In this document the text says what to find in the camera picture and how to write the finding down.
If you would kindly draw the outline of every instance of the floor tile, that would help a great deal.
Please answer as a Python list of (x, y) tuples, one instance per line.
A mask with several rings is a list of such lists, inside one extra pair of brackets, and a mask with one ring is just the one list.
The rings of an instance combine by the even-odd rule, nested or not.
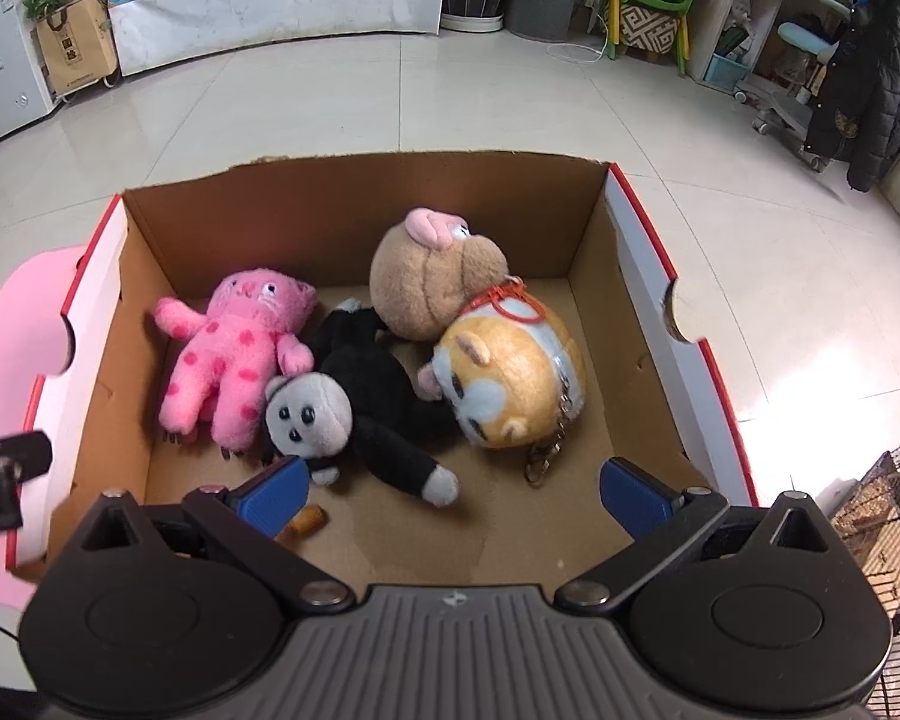
[(235, 66), (254, 69), (271, 65), (397, 62), (400, 60), (400, 41), (400, 35), (389, 34), (289, 40), (234, 52), (231, 61)]
[(501, 148), (653, 168), (580, 69), (404, 61), (400, 148)]
[(754, 358), (727, 297), (682, 212), (659, 178), (628, 176), (677, 269), (674, 320), (688, 341), (708, 338), (738, 419), (767, 407)]
[(146, 183), (208, 175), (261, 156), (396, 151), (399, 64), (227, 65)]
[[(574, 42), (598, 49), (602, 41), (593, 36), (575, 36)], [(404, 35), (401, 50), (403, 58), (412, 62), (476, 62), (535, 68), (557, 68), (562, 65), (565, 71), (575, 65), (557, 57), (591, 59), (593, 56), (559, 44), (526, 40), (505, 29), (482, 34), (444, 29), (439, 35)]]
[(751, 127), (755, 109), (679, 79), (673, 68), (631, 57), (584, 71), (600, 89), (661, 178), (758, 197), (864, 228), (898, 224), (876, 190), (847, 186), (847, 166), (819, 175), (794, 153), (792, 137)]
[(761, 504), (781, 490), (833, 509), (880, 455), (900, 446), (900, 389), (850, 401), (771, 409), (740, 426)]
[(35, 254), (88, 242), (109, 201), (109, 197), (103, 197), (2, 228), (0, 288)]
[(667, 182), (724, 290), (770, 408), (900, 387), (864, 290), (804, 211)]
[(818, 225), (862, 291), (883, 351), (900, 372), (900, 228), (864, 231), (823, 218)]
[(0, 225), (138, 186), (228, 57), (76, 95), (0, 142)]

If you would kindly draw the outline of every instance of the wire mesh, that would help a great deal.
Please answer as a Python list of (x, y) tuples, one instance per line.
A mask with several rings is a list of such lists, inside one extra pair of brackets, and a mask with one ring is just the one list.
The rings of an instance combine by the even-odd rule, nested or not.
[(831, 522), (893, 625), (890, 656), (868, 709), (900, 720), (900, 447), (884, 453)]

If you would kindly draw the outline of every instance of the chair leg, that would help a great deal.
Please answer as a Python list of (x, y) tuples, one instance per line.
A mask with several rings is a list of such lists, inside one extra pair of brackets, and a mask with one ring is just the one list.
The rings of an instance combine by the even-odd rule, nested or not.
[(610, 0), (607, 4), (607, 29), (610, 30), (610, 42), (620, 43), (620, 0)]
[(680, 52), (683, 54), (684, 61), (690, 61), (690, 29), (687, 26), (687, 16), (685, 13), (680, 16), (677, 36), (679, 36)]

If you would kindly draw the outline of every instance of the pink polka dot plush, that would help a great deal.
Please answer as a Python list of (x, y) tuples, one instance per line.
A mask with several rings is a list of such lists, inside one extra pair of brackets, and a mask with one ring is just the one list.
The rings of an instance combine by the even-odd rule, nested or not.
[(290, 377), (314, 367), (296, 333), (316, 302), (317, 291), (309, 284), (264, 269), (223, 279), (206, 314), (161, 298), (154, 309), (157, 326), (189, 341), (160, 407), (163, 429), (187, 436), (198, 419), (206, 420), (218, 445), (249, 449), (266, 403), (264, 387), (277, 367)]

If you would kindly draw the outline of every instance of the cardboard box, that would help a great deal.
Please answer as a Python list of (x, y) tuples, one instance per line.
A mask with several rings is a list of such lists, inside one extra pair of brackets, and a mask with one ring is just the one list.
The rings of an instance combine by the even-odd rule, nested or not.
[[(377, 242), (419, 205), (457, 213), (504, 250), (511, 271), (566, 322), (589, 374), (588, 402), (542, 488), (522, 451), (461, 437), (439, 459), (461, 497), (433, 509), (362, 469), (311, 490), (330, 524), (302, 555), (361, 593), (373, 583), (538, 583), (547, 593), (629, 542), (598, 495), (622, 455), (673, 488), (711, 484), (755, 503), (736, 423), (706, 343), (674, 336), (676, 273), (616, 166), (530, 153), (386, 153), (274, 159), (125, 191), (83, 257), (63, 314), (69, 370), (34, 388), (28, 428), (53, 442), (50, 475), (24, 485), (25, 526), (10, 567), (38, 579), (103, 490), (176, 502), (198, 485), (234, 487), (255, 459), (223, 461), (206, 435), (164, 442), (155, 411), (176, 348), (149, 315), (163, 295), (199, 305), (223, 276), (269, 266), (319, 287), (322, 305), (367, 299)], [(428, 349), (398, 344), (408, 364)]]
[(117, 50), (106, 9), (98, 0), (77, 0), (36, 25), (40, 50), (58, 95), (109, 76), (117, 69)]

